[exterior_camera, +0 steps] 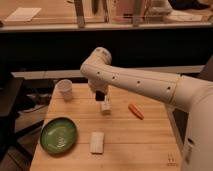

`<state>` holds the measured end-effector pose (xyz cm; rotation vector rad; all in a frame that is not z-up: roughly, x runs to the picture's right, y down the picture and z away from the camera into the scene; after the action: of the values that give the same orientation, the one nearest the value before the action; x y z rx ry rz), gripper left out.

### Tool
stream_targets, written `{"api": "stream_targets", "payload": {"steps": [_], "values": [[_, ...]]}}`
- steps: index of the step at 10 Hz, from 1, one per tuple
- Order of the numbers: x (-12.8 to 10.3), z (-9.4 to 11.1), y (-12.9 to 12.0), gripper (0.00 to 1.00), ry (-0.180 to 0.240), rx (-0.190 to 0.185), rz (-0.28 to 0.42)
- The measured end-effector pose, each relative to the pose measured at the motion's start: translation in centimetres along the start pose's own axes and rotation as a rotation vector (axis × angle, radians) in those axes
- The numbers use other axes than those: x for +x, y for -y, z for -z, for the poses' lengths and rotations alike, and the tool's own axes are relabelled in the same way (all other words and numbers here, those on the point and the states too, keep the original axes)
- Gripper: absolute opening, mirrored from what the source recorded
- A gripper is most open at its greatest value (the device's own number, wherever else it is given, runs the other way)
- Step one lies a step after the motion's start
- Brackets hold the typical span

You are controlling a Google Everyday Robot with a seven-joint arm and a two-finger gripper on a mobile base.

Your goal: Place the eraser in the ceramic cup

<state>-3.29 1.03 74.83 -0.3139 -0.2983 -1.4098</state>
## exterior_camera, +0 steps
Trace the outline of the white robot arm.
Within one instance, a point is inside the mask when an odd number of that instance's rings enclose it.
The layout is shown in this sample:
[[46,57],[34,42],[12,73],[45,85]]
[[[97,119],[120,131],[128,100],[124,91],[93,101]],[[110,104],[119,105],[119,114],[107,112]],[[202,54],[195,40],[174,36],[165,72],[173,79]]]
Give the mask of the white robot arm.
[[181,171],[213,171],[213,82],[189,76],[111,65],[110,52],[97,47],[80,72],[93,92],[110,85],[170,104],[188,114]]

